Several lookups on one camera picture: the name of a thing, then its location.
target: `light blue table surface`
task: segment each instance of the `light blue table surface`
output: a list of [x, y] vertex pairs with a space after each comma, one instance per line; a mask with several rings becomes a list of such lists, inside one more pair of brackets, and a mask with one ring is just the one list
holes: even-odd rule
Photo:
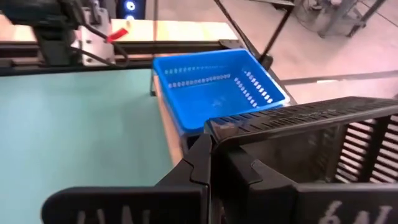
[[171, 168], [150, 70], [0, 78], [0, 223], [38, 224], [73, 186], [154, 185]]

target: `metal bar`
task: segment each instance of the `metal bar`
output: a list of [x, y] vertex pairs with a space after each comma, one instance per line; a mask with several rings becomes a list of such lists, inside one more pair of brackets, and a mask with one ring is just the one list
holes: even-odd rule
[[382, 147], [384, 150], [390, 151], [390, 152], [392, 152], [392, 153], [394, 153], [394, 154], [397, 154], [397, 153], [398, 153], [398, 152], [397, 152], [397, 149], [394, 149], [393, 147], [390, 147], [390, 146], [388, 146], [388, 145], [386, 145], [386, 144], [384, 144], [384, 143], [381, 144], [381, 147]]
[[359, 121], [358, 124], [362, 124], [362, 125], [365, 125], [367, 127], [374, 128], [374, 123], [369, 123], [367, 121]]
[[[354, 154], [355, 156], [362, 157], [362, 156], [360, 156], [360, 155], [358, 155], [358, 154], [356, 154], [356, 153], [353, 153], [353, 152], [352, 152], [352, 149], [347, 148], [346, 146], [343, 146], [343, 149], [345, 149], [345, 150], [347, 150], [348, 152]], [[354, 156], [352, 156], [352, 155], [350, 155], [350, 154], [348, 154], [348, 153], [342, 152], [340, 155], [341, 155], [341, 156], [344, 156], [344, 157], [346, 157], [346, 158], [348, 158], [348, 159], [351, 159], [352, 161], [357, 162], [357, 163], [359, 163], [359, 164], [362, 164], [362, 163], [363, 163], [363, 160], [362, 160], [362, 159], [358, 159], [358, 158], [356, 158], [356, 157], [354, 157]]]
[[248, 48], [249, 52], [253, 54], [253, 56], [255, 56], [256, 58], [258, 58], [259, 56], [259, 52], [257, 51], [257, 49], [254, 47], [254, 45], [250, 42], [250, 40], [248, 39], [248, 37], [244, 34], [244, 32], [242, 31], [242, 29], [238, 26], [238, 24], [235, 22], [234, 19], [232, 19], [231, 15], [229, 14], [229, 12], [226, 10], [226, 8], [224, 7], [223, 3], [221, 3], [220, 0], [214, 0], [214, 2], [217, 4], [217, 6], [219, 7], [219, 9], [221, 10], [221, 12], [223, 12], [224, 16], [227, 18], [227, 20], [232, 24], [232, 26], [234, 27], [234, 29], [236, 30], [236, 32], [239, 34], [240, 38], [242, 39], [243, 43], [245, 44], [245, 46]]
[[90, 8], [90, 20], [88, 21], [90, 25], [101, 25], [101, 18], [98, 14], [99, 6], [96, 6], [93, 0], [87, 0], [88, 7]]
[[391, 163], [388, 163], [386, 161], [389, 161], [389, 158], [386, 158], [384, 155], [383, 156], [379, 156], [379, 159], [377, 160], [377, 163], [390, 169], [390, 170], [397, 170], [397, 167], [394, 167], [393, 165], [391, 165]]
[[393, 130], [393, 129], [391, 129], [391, 128], [389, 128], [387, 132], [388, 132], [388, 133], [391, 133], [391, 134], [393, 134], [393, 135], [395, 135], [395, 136], [398, 136], [398, 131], [395, 131], [395, 130]]
[[396, 177], [394, 177], [394, 175], [388, 173], [387, 171], [384, 171], [384, 170], [381, 169], [381, 168], [375, 167], [374, 170], [377, 171], [377, 172], [379, 172], [379, 173], [382, 174], [382, 175], [385, 175], [386, 177], [389, 177], [389, 178], [393, 179], [393, 180], [396, 179]]
[[[171, 54], [221, 50], [219, 41], [130, 41], [118, 43], [127, 54]], [[0, 42], [0, 58], [37, 57], [35, 42]]]
[[390, 138], [390, 137], [388, 137], [388, 136], [385, 136], [385, 137], [384, 137], [384, 140], [387, 141], [387, 142], [389, 142], [389, 143], [393, 143], [393, 144], [395, 144], [395, 145], [398, 146], [398, 141], [395, 140], [395, 139], [392, 139], [392, 138]]
[[68, 73], [68, 72], [94, 72], [94, 71], [105, 71], [105, 70], [124, 70], [124, 69], [148, 69], [152, 68], [153, 58], [135, 58], [130, 60], [130, 64], [125, 68], [113, 68], [110, 66], [99, 66], [99, 67], [43, 67], [38, 61], [24, 62], [18, 64], [12, 68], [0, 68], [0, 77], [7, 76], [18, 76], [18, 75], [40, 75], [48, 73]]
[[343, 162], [339, 162], [336, 169], [344, 170], [345, 172], [347, 172], [355, 177], [357, 177], [359, 174], [358, 168], [351, 167], [349, 164], [346, 164]]
[[[157, 20], [159, 18], [159, 1], [158, 0], [154, 0], [154, 19], [153, 19], [153, 23], [154, 23], [154, 30], [153, 30], [153, 40], [154, 40], [154, 44], [155, 44], [155, 48], [158, 47], [158, 42], [157, 42]], [[150, 96], [156, 96], [156, 91], [155, 91], [155, 69], [153, 68], [152, 65], [152, 71], [150, 73], [150, 83], [149, 83], [149, 94]]]
[[[356, 143], [356, 142], [354, 142], [354, 141], [351, 141], [351, 140], [349, 140], [349, 139], [344, 139], [344, 142], [347, 143], [347, 144], [350, 144], [350, 145], [352, 145], [352, 146], [355, 146], [355, 147], [357, 147], [357, 148], [360, 148], [360, 149], [362, 149], [362, 150], [365, 150], [365, 151], [368, 149], [368, 147], [363, 146], [363, 145], [361, 145], [361, 144], [358, 144], [358, 143]], [[352, 153], [354, 153], [354, 152], [355, 152], [355, 153], [359, 153], [358, 155], [359, 155], [359, 156], [362, 156], [362, 155], [360, 154], [360, 152], [357, 152], [357, 151], [355, 151], [354, 149], [351, 149], [351, 148], [349, 148], [349, 147], [346, 147], [346, 148], [348, 148], [350, 152], [352, 152]]]
[[383, 178], [379, 177], [378, 175], [372, 175], [373, 179], [376, 179], [382, 183], [386, 183], [386, 180], [384, 180]]
[[339, 166], [339, 160], [341, 156], [341, 148], [343, 147], [345, 135], [347, 133], [347, 125], [339, 125], [338, 127], [334, 128], [334, 136], [332, 145], [331, 155], [328, 158], [328, 163], [326, 165], [325, 176], [328, 180], [336, 180], [336, 171], [337, 167]]
[[356, 182], [358, 179], [356, 175], [352, 174], [351, 172], [347, 172], [347, 170], [342, 169], [342, 167], [337, 168], [336, 174], [350, 180], [350, 182]]
[[369, 79], [380, 79], [380, 78], [396, 78], [398, 77], [398, 70], [387, 71], [387, 72], [371, 72], [371, 73], [359, 73], [350, 75], [332, 75], [327, 77], [312, 77], [312, 78], [293, 78], [289, 80], [282, 80], [284, 85], [301, 85], [308, 83], [317, 83], [319, 81], [355, 81], [355, 80], [369, 80]]
[[284, 9], [286, 9], [286, 13], [284, 14], [282, 20], [280, 20], [275, 32], [273, 33], [271, 39], [268, 41], [267, 47], [264, 49], [263, 53], [259, 57], [259, 62], [263, 63], [266, 60], [267, 54], [271, 50], [272, 46], [274, 45], [276, 39], [278, 38], [280, 32], [282, 31], [283, 27], [285, 26], [287, 19], [291, 15], [291, 13], [294, 10], [294, 3], [290, 1], [283, 1], [283, 0], [256, 0], [259, 2], [264, 2], [264, 3], [271, 3], [275, 6], [282, 6]]
[[390, 160], [390, 161], [395, 162], [396, 164], [398, 164], [398, 159], [397, 159], [396, 157], [394, 157], [394, 156], [392, 156], [392, 155], [390, 155], [390, 154], [383, 153], [383, 152], [380, 152], [380, 155], [381, 155], [382, 157], [384, 157], [384, 158], [386, 158], [386, 159], [388, 159], [388, 160]]
[[354, 36], [354, 34], [361, 28], [362, 24], [366, 24], [371, 16], [384, 4], [386, 0], [377, 0], [373, 6], [363, 15], [360, 22], [357, 23], [348, 34], [348, 37]]
[[398, 122], [397, 122], [397, 121], [394, 121], [393, 119], [390, 121], [390, 124], [395, 125], [395, 126], [398, 127]]
[[362, 163], [363, 169], [359, 175], [358, 182], [367, 183], [372, 177], [372, 171], [377, 161], [377, 157], [380, 152], [380, 146], [383, 142], [384, 134], [387, 131], [389, 121], [389, 116], [379, 118], [376, 121], [376, 126], [373, 129], [371, 136], [371, 142], [369, 143], [369, 150], [364, 156], [364, 162]]

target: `red tag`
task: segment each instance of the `red tag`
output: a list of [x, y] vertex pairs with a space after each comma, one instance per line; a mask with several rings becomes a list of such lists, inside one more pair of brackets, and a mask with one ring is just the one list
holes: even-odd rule
[[112, 43], [115, 40], [119, 39], [120, 37], [128, 34], [129, 31], [127, 31], [125, 28], [120, 28], [118, 31], [114, 32], [113, 34], [109, 35], [106, 41], [108, 43]]

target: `gray floor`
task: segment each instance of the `gray floor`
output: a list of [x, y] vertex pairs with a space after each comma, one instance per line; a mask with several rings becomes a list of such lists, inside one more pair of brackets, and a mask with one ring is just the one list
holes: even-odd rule
[[[262, 51], [278, 24], [283, 12], [276, 11], [270, 4], [247, 0], [222, 0], [227, 10], [234, 17], [242, 30], [246, 33], [255, 47]], [[159, 1], [159, 20], [170, 21], [213, 21], [226, 22], [226, 18], [218, 9], [213, 0], [161, 0]], [[364, 0], [371, 5], [374, 0]], [[361, 12], [367, 7], [357, 5]], [[379, 12], [398, 24], [398, 1], [389, 0]], [[297, 11], [301, 19], [308, 19], [302, 9]], [[346, 75], [358, 73], [372, 73], [398, 70], [396, 55], [398, 55], [398, 28], [375, 14], [365, 29], [360, 30], [354, 37], [347, 38], [350, 24], [342, 23], [332, 31], [331, 36], [320, 38], [316, 32], [323, 27], [325, 18], [320, 17], [310, 26], [311, 30], [302, 27], [295, 16], [291, 16], [283, 29], [275, 46], [271, 50], [274, 56], [273, 71], [282, 79], [320, 77], [330, 75]], [[398, 83], [394, 80], [373, 80], [369, 82], [326, 84], [333, 88], [336, 94], [328, 93], [325, 96], [313, 97], [313, 100], [334, 98], [344, 95], [366, 95], [390, 97], [396, 94]], [[363, 83], [371, 85], [372, 94], [364, 94]], [[391, 92], [378, 91], [388, 85]], [[289, 88], [298, 102], [309, 100], [310, 95], [318, 95], [322, 86], [296, 85]]]

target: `robotic arm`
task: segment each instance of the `robotic arm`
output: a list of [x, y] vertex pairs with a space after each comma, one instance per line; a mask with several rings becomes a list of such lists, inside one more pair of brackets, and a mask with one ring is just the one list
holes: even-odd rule
[[[39, 58], [47, 66], [83, 63], [120, 67], [112, 63], [113, 47], [128, 63], [128, 56], [120, 46], [104, 41], [111, 32], [110, 19], [106, 9], [99, 8], [92, 0], [1, 0], [0, 9], [13, 24], [31, 26], [40, 48]], [[81, 38], [89, 36], [84, 43], [75, 35], [80, 26]]]
[[74, 10], [72, 1], [2, 1], [1, 10], [15, 25], [31, 26], [40, 47], [40, 53], [50, 66], [68, 66], [78, 63], [79, 55], [70, 45], [82, 18]]

